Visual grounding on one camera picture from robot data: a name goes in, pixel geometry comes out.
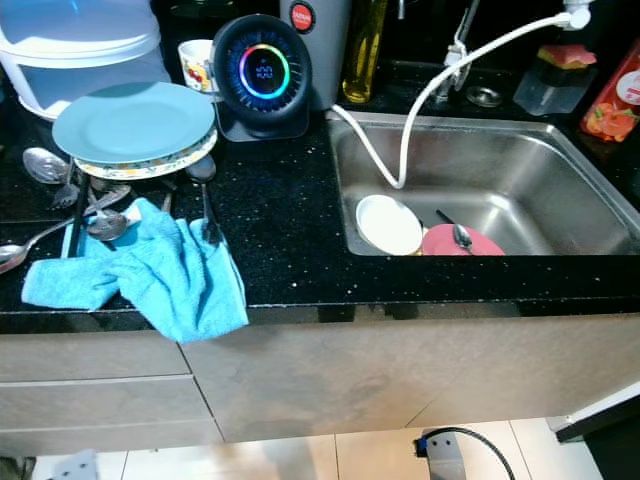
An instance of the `stainless steel sink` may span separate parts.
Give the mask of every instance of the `stainless steel sink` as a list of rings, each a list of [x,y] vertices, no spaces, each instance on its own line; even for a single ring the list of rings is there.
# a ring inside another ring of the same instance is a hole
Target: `stainless steel sink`
[[[405,117],[355,113],[397,176]],[[633,255],[640,215],[552,125],[419,117],[409,143],[407,185],[390,187],[351,127],[327,115],[348,248],[383,255],[357,233],[355,209],[382,193],[408,205],[426,227],[441,209],[488,235],[508,255]]]

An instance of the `stacked plates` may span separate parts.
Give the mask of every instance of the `stacked plates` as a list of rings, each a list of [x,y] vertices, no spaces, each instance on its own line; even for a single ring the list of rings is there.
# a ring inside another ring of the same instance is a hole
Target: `stacked plates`
[[[197,162],[217,131],[204,95],[171,83],[128,83],[73,102],[55,121],[53,138],[86,173],[136,180]]]

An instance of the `blue plate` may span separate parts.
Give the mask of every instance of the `blue plate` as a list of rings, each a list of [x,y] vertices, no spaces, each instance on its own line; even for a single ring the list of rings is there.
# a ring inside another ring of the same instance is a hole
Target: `blue plate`
[[[200,140],[213,125],[209,98],[172,83],[127,83],[69,105],[53,124],[53,139],[85,162],[142,162]]]

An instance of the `spoon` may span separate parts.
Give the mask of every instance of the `spoon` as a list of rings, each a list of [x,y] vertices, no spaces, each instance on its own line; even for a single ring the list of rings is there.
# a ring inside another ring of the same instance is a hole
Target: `spoon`
[[[95,206],[97,216],[87,227],[87,233],[103,242],[119,238],[129,226],[127,217],[114,210],[103,210],[91,188],[88,193],[89,201]]]
[[[207,189],[207,184],[216,174],[216,164],[211,155],[206,155],[193,165],[188,166],[185,169],[185,172],[193,182],[200,184],[202,187],[204,218],[204,222],[202,224],[202,236],[206,242],[211,243],[212,245],[218,245],[222,241],[222,232],[220,231],[220,226],[218,225],[213,213],[211,198],[209,197],[209,191]]]
[[[22,163],[34,180],[49,185],[64,183],[69,170],[67,162],[40,147],[27,148],[22,152]]]
[[[109,205],[122,200],[129,194],[130,191],[131,187],[129,187],[128,185],[116,188],[112,192],[109,192],[105,196],[103,196],[96,205],[100,205],[101,207],[108,207]],[[84,211],[84,215],[91,215],[95,211],[95,206],[91,205]],[[43,237],[55,232],[56,230],[66,227],[67,225],[72,223],[73,220],[74,217],[70,217],[66,220],[63,220],[62,222],[56,223],[46,230],[43,230],[36,236],[30,238],[24,245],[9,244],[0,246],[0,274],[16,268],[18,265],[24,262],[31,248]]]
[[[460,248],[469,252],[469,255],[473,255],[471,248],[473,247],[473,241],[471,240],[471,235],[466,228],[464,228],[459,223],[453,224],[453,241],[456,242]]]

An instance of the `dish towel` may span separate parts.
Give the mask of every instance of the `dish towel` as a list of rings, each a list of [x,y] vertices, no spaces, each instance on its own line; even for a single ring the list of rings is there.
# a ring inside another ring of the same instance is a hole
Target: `dish towel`
[[[140,221],[112,242],[115,251],[83,231],[77,257],[33,263],[22,301],[96,310],[120,291],[160,333],[177,342],[218,337],[248,323],[244,284],[226,240],[207,243],[202,219],[187,225],[144,198],[124,213],[139,215]],[[70,232],[68,227],[63,251]]]

